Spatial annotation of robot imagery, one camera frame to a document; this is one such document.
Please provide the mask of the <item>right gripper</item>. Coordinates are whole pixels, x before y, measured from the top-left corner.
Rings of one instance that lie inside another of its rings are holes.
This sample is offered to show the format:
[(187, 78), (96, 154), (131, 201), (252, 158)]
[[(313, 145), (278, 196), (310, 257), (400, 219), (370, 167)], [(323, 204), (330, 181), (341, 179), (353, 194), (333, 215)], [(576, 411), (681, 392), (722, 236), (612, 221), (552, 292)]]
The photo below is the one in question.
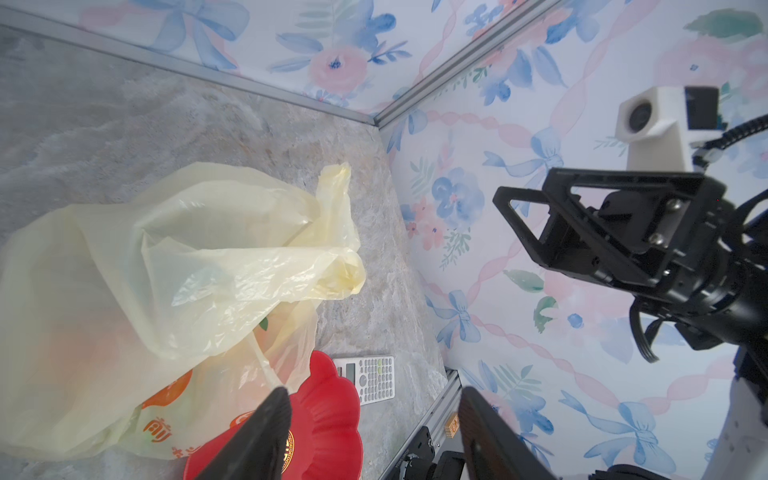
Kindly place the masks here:
[(767, 214), (696, 173), (555, 168), (493, 203), (539, 266), (634, 296), (636, 336), (767, 333)]

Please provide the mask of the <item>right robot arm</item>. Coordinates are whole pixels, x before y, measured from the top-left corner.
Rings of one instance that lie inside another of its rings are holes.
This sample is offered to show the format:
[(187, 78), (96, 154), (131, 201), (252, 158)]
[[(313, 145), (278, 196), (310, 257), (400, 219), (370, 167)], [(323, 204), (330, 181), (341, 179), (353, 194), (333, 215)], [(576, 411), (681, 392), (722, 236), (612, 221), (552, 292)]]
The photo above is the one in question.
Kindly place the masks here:
[(553, 169), (493, 202), (539, 266), (632, 295), (641, 356), (671, 322), (696, 350), (735, 345), (730, 406), (708, 479), (767, 475), (767, 216), (700, 173)]

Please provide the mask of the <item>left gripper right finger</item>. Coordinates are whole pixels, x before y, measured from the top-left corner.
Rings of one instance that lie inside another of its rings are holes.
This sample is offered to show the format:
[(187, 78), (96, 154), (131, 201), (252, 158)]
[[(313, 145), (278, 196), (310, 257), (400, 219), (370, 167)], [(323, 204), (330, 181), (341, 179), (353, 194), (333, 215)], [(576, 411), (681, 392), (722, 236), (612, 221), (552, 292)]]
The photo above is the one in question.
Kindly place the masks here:
[(555, 479), (475, 388), (462, 388), (458, 418), (470, 479)]

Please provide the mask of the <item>yellow plastic bag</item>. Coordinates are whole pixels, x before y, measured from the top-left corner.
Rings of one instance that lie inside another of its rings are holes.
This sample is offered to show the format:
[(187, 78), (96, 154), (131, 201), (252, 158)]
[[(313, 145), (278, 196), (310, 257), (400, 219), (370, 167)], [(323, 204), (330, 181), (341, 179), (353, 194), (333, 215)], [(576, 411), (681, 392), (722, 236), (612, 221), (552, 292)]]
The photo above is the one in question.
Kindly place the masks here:
[(1, 449), (173, 460), (309, 375), (320, 303), (366, 279), (346, 164), (308, 193), (195, 163), (73, 204), (1, 250)]

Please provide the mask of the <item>red flower-shaped bowl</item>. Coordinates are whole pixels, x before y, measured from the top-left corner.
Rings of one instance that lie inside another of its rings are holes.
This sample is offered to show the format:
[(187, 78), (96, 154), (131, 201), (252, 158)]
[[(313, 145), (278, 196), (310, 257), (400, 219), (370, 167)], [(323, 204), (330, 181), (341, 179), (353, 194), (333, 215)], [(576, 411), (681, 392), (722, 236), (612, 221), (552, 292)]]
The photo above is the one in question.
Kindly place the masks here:
[[(350, 380), (338, 375), (331, 358), (313, 351), (310, 376), (290, 396), (292, 419), (280, 479), (359, 479), (363, 442), (358, 431), (360, 401)], [(184, 477), (197, 476), (254, 413), (193, 453)]]

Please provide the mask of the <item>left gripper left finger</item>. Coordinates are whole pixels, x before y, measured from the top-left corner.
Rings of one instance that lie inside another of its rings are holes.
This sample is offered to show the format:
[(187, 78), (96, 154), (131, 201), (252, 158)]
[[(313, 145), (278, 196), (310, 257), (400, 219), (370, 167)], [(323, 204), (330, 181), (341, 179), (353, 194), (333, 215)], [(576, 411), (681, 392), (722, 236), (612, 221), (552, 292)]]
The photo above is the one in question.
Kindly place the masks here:
[(280, 479), (291, 419), (288, 391), (275, 388), (197, 479)]

